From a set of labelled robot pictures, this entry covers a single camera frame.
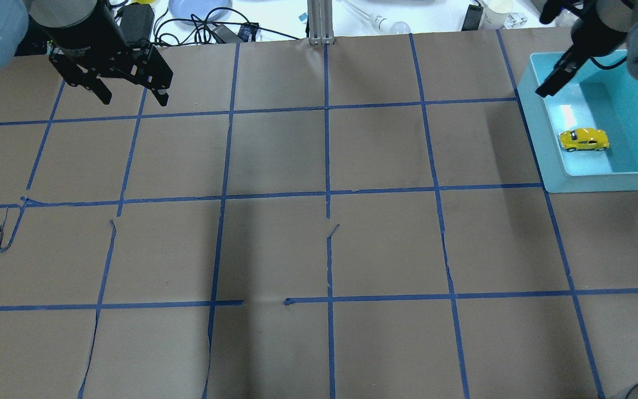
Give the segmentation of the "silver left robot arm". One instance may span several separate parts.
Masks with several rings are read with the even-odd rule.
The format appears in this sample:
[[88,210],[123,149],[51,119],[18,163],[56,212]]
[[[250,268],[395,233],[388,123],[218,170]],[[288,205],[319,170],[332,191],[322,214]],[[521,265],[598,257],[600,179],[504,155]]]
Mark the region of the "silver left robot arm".
[[116,22],[107,1],[0,1],[0,68],[13,60],[34,22],[52,43],[49,60],[63,81],[109,104],[104,79],[124,79],[167,106],[174,73],[148,38]]

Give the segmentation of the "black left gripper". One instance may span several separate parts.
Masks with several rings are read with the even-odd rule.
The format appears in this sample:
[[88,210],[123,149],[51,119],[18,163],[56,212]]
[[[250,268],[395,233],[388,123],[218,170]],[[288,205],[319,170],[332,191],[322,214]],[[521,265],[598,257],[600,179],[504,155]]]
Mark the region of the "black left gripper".
[[81,86],[109,105],[112,93],[103,79],[126,79],[167,106],[172,69],[150,40],[139,48],[126,44],[111,7],[50,6],[48,37],[49,60],[69,86]]

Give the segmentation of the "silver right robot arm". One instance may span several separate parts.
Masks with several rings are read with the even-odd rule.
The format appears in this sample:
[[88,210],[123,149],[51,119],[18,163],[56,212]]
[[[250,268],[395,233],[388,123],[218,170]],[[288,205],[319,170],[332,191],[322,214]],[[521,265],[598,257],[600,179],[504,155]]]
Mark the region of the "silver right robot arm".
[[572,45],[536,94],[554,96],[588,60],[610,55],[622,44],[627,46],[624,63],[628,73],[638,81],[638,1],[582,1],[582,8],[575,7],[574,1],[546,1],[540,8],[539,22],[550,24],[563,10],[578,18],[570,30]]

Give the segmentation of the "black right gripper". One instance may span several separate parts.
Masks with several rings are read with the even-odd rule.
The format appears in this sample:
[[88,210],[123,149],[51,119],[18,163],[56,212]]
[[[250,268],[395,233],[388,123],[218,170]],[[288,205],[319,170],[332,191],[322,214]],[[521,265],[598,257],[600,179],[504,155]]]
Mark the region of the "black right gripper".
[[627,1],[545,1],[540,8],[541,24],[552,23],[563,10],[577,17],[570,38],[572,45],[555,63],[553,70],[535,93],[542,98],[555,96],[575,78],[590,58],[611,54],[627,38]]

